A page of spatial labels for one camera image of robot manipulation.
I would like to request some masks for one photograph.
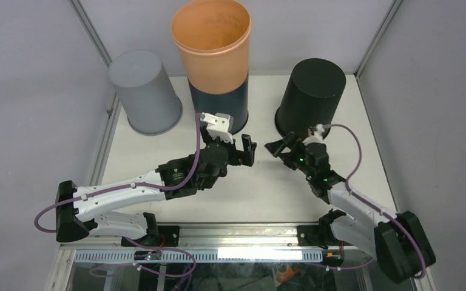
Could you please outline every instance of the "upside-down cup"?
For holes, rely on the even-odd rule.
[[[194,0],[176,12],[171,34],[195,111],[229,114],[232,133],[240,131],[248,119],[248,11],[233,0]]]

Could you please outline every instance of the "orange cup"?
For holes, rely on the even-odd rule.
[[[251,18],[240,3],[194,0],[176,12],[171,34],[195,88],[224,94],[246,80]]]

